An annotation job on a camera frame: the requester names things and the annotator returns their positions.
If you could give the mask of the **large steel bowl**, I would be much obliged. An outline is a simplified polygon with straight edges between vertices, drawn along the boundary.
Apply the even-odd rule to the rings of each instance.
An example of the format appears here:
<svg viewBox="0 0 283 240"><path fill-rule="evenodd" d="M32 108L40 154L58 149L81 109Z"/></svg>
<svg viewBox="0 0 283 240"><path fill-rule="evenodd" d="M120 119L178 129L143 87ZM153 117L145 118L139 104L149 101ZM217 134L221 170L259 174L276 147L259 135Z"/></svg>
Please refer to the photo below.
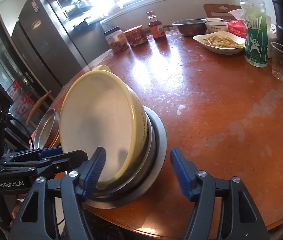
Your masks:
<svg viewBox="0 0 283 240"><path fill-rule="evenodd" d="M114 183L111 183L104 190L95 190L92 196L94 198L110 198L117 194L124 194L135 189L148 174L155 159L156 137L148 113L146 113L148 124L148 135L146 144L141 155L132 166Z"/></svg>

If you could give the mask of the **small steel bowl far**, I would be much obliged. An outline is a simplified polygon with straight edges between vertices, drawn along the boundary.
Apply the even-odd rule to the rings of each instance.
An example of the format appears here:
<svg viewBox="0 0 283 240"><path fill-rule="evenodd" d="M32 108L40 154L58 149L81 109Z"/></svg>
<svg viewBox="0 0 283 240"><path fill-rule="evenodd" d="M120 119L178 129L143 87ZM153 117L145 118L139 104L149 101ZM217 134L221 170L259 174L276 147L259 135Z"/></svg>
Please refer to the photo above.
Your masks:
<svg viewBox="0 0 283 240"><path fill-rule="evenodd" d="M196 35L203 35L206 33L206 23L208 21L204 18L194 18L187 20L180 20L174 22L172 25L176 27L178 32L185 37L193 37Z"/></svg>

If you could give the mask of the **clear jar black lid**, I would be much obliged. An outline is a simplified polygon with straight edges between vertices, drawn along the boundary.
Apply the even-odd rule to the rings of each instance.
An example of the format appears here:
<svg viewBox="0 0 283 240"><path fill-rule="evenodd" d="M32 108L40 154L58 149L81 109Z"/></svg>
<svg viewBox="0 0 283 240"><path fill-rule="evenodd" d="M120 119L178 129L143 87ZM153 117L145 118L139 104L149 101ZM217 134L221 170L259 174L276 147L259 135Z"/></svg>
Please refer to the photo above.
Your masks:
<svg viewBox="0 0 283 240"><path fill-rule="evenodd" d="M110 29L104 35L114 54L129 48L128 40L119 26Z"/></svg>

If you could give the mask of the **white dish with food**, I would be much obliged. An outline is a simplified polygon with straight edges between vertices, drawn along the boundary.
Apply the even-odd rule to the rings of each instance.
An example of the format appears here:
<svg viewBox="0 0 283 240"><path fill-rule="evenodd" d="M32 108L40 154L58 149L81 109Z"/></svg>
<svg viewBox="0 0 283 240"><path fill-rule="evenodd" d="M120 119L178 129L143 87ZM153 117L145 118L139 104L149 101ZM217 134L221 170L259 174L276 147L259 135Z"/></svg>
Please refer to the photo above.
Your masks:
<svg viewBox="0 0 283 240"><path fill-rule="evenodd" d="M221 55L235 55L244 50L245 39L227 31L217 31L211 34L193 36L193 40L199 42L213 53Z"/></svg>

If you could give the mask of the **red jar orange lid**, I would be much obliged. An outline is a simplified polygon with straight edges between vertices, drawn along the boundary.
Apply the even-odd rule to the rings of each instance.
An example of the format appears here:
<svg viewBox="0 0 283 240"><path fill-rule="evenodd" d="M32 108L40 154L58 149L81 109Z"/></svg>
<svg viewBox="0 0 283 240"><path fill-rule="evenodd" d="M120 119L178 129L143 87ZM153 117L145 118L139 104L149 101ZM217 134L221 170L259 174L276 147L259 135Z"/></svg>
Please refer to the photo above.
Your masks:
<svg viewBox="0 0 283 240"><path fill-rule="evenodd" d="M131 48L136 48L148 43L148 38L142 25L126 30L124 34Z"/></svg>

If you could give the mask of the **glass sliding door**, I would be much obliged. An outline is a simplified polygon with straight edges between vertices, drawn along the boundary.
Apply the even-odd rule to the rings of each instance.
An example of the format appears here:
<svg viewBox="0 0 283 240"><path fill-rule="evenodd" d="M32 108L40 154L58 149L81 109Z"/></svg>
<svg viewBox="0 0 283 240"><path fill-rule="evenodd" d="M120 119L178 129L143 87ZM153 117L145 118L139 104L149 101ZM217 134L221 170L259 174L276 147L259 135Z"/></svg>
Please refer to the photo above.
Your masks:
<svg viewBox="0 0 283 240"><path fill-rule="evenodd" d="M0 84L13 100L9 113L22 122L30 132L34 132L41 118L52 103L50 95L33 113L30 121L26 120L35 103L47 90L35 80L24 60L17 53L7 31L0 21Z"/></svg>

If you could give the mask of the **yellow white bowl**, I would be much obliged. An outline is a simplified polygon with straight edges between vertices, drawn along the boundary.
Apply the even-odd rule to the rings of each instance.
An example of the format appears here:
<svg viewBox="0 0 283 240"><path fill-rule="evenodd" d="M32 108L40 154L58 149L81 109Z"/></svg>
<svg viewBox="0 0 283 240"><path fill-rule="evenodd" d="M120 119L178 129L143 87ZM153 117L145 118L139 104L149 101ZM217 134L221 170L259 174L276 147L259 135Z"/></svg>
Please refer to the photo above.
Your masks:
<svg viewBox="0 0 283 240"><path fill-rule="evenodd" d="M83 74L68 90L60 113L62 150L92 157L97 147L105 149L97 189L114 183L140 158L147 136L143 104L107 66Z"/></svg>

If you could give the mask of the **wooden chair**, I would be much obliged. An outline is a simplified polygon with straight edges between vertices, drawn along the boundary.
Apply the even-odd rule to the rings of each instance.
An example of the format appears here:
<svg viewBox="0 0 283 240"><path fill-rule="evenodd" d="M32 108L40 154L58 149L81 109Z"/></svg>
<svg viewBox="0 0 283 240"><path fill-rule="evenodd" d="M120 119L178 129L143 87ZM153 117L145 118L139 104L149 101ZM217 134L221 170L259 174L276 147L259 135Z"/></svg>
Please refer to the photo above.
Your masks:
<svg viewBox="0 0 283 240"><path fill-rule="evenodd" d="M52 90L49 90L35 102L35 104L31 108L29 115L26 119L26 122L25 122L26 125L31 124L33 127L37 127L37 125L32 121L32 118L34 114L42 107L42 105L44 105L46 109L50 107L50 105L52 104L52 101L54 100L54 97L52 96L51 93L52 93Z"/></svg>
<svg viewBox="0 0 283 240"><path fill-rule="evenodd" d="M235 17L229 12L237 9L241 9L239 5L231 4L204 4L203 9L206 12L208 18L222 18L224 20L234 20Z"/></svg>

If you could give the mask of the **red tissue pack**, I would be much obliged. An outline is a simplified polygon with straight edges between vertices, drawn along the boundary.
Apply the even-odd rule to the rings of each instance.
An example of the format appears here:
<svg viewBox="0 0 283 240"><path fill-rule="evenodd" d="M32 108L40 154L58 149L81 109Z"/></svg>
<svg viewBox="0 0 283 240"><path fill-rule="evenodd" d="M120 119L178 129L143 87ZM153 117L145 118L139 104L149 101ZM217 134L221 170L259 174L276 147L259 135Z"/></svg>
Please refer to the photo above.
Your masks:
<svg viewBox="0 0 283 240"><path fill-rule="evenodd" d="M227 22L228 31L238 37L246 38L246 24L243 20Z"/></svg>

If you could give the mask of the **orange plastic plate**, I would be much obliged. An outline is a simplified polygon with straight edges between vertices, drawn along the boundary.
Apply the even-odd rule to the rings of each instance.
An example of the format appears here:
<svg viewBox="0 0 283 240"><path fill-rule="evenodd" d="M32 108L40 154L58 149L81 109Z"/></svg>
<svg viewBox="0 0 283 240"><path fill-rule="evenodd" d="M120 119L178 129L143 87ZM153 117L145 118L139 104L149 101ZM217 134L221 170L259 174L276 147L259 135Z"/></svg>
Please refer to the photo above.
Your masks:
<svg viewBox="0 0 283 240"><path fill-rule="evenodd" d="M35 134L36 134L36 131L35 130L32 134L31 134L31 138L33 139L33 142L35 142ZM57 142L58 141L58 137L59 137L59 132L57 132L57 134L55 135L54 139L52 140L52 142L48 145L45 146L45 148L52 148L52 147L55 147L57 145Z"/></svg>

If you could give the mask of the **grey refrigerator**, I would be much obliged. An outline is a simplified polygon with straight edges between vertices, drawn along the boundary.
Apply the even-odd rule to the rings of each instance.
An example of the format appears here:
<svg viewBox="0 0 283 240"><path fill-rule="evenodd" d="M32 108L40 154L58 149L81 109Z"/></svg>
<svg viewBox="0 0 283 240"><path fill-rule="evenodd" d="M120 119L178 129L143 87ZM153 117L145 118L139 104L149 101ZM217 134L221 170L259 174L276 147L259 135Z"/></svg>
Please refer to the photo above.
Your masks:
<svg viewBox="0 0 283 240"><path fill-rule="evenodd" d="M31 75L56 97L109 50L100 20L75 0L26 0L11 37Z"/></svg>

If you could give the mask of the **wooden chair left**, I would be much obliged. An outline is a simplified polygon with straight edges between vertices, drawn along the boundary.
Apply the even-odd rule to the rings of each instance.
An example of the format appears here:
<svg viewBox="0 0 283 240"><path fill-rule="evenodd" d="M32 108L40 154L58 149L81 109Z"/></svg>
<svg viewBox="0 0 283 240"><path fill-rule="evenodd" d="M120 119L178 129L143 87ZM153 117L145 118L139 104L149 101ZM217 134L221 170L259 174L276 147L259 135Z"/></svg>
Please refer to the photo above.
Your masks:
<svg viewBox="0 0 283 240"><path fill-rule="evenodd" d="M52 104L52 101L54 100L54 97L52 96L51 93L52 93L52 90L49 90L35 102L35 104L31 108L29 115L26 119L26 122L25 122L26 125L31 124L33 127L37 127L37 125L32 121L32 118L34 114L42 107L42 105L44 105L46 109L50 107L50 105Z"/></svg>

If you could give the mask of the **wooden chair far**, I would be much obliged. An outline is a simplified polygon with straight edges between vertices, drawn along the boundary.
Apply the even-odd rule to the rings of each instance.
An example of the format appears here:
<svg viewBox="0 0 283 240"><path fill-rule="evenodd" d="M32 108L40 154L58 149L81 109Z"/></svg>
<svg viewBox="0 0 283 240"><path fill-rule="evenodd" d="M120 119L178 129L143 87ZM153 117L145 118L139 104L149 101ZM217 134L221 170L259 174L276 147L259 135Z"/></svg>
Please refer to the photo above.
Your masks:
<svg viewBox="0 0 283 240"><path fill-rule="evenodd" d="M234 20L235 17L229 12L237 9L241 9L239 5L231 4L204 4L203 9L206 12L208 18L222 18L224 20Z"/></svg>

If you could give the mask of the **white ceramic bowl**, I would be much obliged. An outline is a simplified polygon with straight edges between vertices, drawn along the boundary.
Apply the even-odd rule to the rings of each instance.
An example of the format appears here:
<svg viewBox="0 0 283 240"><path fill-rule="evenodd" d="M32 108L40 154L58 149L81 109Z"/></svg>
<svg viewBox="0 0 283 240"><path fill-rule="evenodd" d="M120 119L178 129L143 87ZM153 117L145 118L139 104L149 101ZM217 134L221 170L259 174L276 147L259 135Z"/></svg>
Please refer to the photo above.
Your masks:
<svg viewBox="0 0 283 240"><path fill-rule="evenodd" d="M206 22L206 28L209 33L215 33L217 31L228 31L228 24L224 21L208 21Z"/></svg>

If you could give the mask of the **steel pan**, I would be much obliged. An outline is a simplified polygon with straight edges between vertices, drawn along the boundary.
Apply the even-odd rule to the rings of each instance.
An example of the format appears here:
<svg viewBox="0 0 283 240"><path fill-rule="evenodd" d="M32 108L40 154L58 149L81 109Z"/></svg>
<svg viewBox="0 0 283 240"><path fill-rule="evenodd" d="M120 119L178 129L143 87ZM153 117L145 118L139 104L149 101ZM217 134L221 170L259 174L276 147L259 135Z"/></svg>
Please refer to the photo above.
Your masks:
<svg viewBox="0 0 283 240"><path fill-rule="evenodd" d="M35 134L34 148L45 148L59 131L60 116L54 108L49 109L38 124Z"/></svg>

